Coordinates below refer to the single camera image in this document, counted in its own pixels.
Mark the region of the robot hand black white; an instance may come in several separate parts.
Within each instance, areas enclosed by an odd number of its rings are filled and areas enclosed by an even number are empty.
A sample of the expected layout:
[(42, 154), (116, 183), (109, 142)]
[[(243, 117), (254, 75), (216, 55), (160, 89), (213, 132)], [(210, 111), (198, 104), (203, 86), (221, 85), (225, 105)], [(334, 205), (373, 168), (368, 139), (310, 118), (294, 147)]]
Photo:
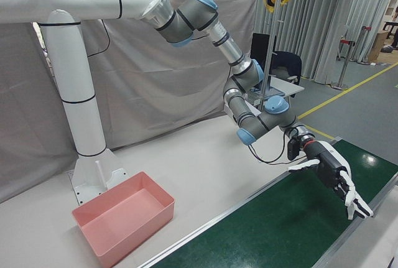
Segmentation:
[(333, 189), (344, 202), (349, 220), (354, 215), (361, 218), (374, 215), (373, 210), (356, 191), (349, 163), (333, 146), (325, 141), (311, 140), (305, 143), (303, 151), (307, 161), (288, 167), (289, 172), (313, 170), (322, 184)]

